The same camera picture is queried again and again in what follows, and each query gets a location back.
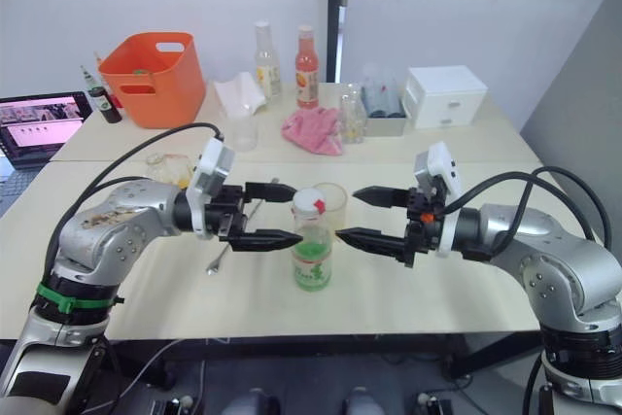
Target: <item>orange plastic bucket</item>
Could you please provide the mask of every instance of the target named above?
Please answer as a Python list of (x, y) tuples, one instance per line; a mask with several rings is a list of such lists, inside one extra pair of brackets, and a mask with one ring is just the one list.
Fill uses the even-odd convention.
[(101, 62), (99, 73), (132, 120), (145, 128), (191, 123), (205, 97), (188, 33), (130, 36)]

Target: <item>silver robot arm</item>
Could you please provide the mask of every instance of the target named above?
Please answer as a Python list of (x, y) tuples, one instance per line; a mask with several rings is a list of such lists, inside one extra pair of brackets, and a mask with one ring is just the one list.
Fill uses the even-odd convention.
[[(517, 208), (488, 204), (479, 210), (462, 208), (449, 220), (437, 216), (460, 192), (456, 162), (443, 143), (417, 156), (415, 175), (418, 188), (369, 187), (354, 193), (374, 206), (406, 208), (403, 238), (359, 227), (340, 230), (337, 236), (357, 249), (394, 257), (410, 267), (416, 253), (442, 252), (449, 243), (466, 259), (507, 271), (525, 290), (540, 322), (542, 364), (554, 393), (622, 408), (622, 312), (616, 299), (622, 290), (622, 268), (617, 259), (535, 209), (526, 210), (509, 246), (493, 256), (490, 252), (500, 234), (509, 230)], [(564, 407), (569, 405), (565, 400)], [(581, 404), (579, 412), (585, 413), (586, 407), (598, 413), (604, 409)]]
[(287, 248), (300, 237), (281, 230), (245, 232), (244, 203), (288, 201), (279, 184), (225, 186), (233, 153), (212, 139), (188, 190), (138, 180), (70, 219), (59, 236), (52, 274), (37, 288), (21, 336), (0, 376), (0, 414), (74, 414), (85, 408), (107, 348), (102, 337), (120, 284), (158, 237), (194, 231), (218, 235), (233, 250)]

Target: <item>white table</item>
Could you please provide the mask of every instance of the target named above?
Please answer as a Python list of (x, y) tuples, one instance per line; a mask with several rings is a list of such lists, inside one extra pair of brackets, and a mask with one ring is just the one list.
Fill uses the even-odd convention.
[[(196, 121), (215, 123), (227, 135), (227, 122), (214, 87), (207, 86), (207, 95)], [(320, 85), (320, 103), (336, 107), (342, 93), (341, 85)], [(431, 144), (444, 140), (454, 158), (460, 162), (537, 162), (527, 143), (521, 138), (490, 96), (482, 104), (473, 125), (443, 129), (414, 130), (407, 126), (403, 137), (367, 138), (361, 145), (346, 145), (342, 156), (312, 155), (281, 136), (281, 124), (296, 109), (294, 87), (284, 85), (279, 102), (261, 108), (257, 113), (259, 144), (256, 149), (239, 153), (238, 161), (248, 162), (402, 162), (411, 164), (415, 154)], [(158, 134), (136, 126), (129, 118), (109, 124), (99, 112), (86, 120), (84, 127), (54, 156), (53, 160), (114, 160), (126, 151)], [(171, 135), (134, 156), (144, 160), (149, 153), (177, 153), (195, 159), (203, 150), (208, 129), (197, 128)]]
[[(106, 162), (53, 162), (0, 219), (0, 338), (17, 338), (39, 281), (53, 226), (77, 194)], [(531, 171), (532, 163), (459, 163), (465, 189), (506, 170)], [(113, 177), (140, 174), (142, 162), (129, 162)], [(411, 164), (373, 166), (343, 161), (235, 164), (228, 183), (279, 177), (294, 187), (330, 180), (348, 192), (384, 185), (412, 185)], [(509, 182), (476, 198), (516, 203), (523, 184)], [(89, 203), (99, 202), (105, 192)], [(535, 190), (535, 206), (556, 216), (574, 233), (580, 230), (553, 197)], [(402, 235), (403, 209), (373, 208), (351, 198), (347, 225), (381, 228)], [(289, 206), (264, 203), (249, 228), (291, 229)], [(338, 242), (333, 275), (318, 293), (299, 289), (289, 251), (232, 253), (221, 272), (205, 267), (224, 244), (186, 233), (154, 241), (121, 286), (126, 298), (112, 312), (111, 339), (261, 336), (345, 333), (428, 333), (537, 329), (523, 291), (507, 274), (454, 254), (442, 259), (417, 255), (407, 269), (393, 259), (354, 250)]]

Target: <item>green zip tie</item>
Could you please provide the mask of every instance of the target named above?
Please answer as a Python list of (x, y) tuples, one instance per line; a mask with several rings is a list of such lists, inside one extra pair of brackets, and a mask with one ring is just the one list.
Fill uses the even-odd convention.
[(39, 284), (37, 286), (37, 294), (56, 303), (56, 305), (58, 305), (58, 311), (66, 315), (71, 313), (76, 308), (94, 310), (97, 308), (108, 308), (116, 303), (114, 298), (104, 300), (86, 300), (82, 298), (75, 298), (74, 296), (65, 296), (53, 291), (52, 289), (48, 289), (43, 284)]

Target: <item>pink cloth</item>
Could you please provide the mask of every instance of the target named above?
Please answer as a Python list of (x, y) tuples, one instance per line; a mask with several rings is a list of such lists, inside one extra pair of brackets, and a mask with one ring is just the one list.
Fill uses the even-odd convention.
[(281, 134), (317, 155), (339, 156), (342, 153), (336, 109), (316, 107), (299, 109), (281, 126)]

